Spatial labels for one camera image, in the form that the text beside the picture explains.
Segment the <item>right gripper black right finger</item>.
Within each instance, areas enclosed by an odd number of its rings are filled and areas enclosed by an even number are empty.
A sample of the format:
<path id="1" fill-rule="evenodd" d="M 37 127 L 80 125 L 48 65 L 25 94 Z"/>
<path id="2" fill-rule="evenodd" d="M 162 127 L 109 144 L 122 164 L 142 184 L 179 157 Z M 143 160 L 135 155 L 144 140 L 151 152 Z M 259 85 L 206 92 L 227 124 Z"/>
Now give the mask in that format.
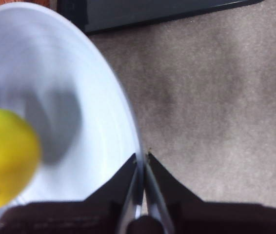
<path id="1" fill-rule="evenodd" d="M 276 208 L 202 200 L 151 154 L 146 156 L 149 214 L 167 234 L 276 234 Z"/>

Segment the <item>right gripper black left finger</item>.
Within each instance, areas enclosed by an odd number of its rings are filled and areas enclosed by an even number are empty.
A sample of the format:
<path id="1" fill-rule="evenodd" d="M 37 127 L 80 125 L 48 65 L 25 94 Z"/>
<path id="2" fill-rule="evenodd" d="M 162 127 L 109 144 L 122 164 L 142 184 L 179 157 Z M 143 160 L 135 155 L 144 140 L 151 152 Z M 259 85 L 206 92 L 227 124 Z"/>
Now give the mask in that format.
<path id="1" fill-rule="evenodd" d="M 136 155 L 85 200 L 35 202 L 8 209 L 0 234 L 124 234 L 136 216 Z"/>

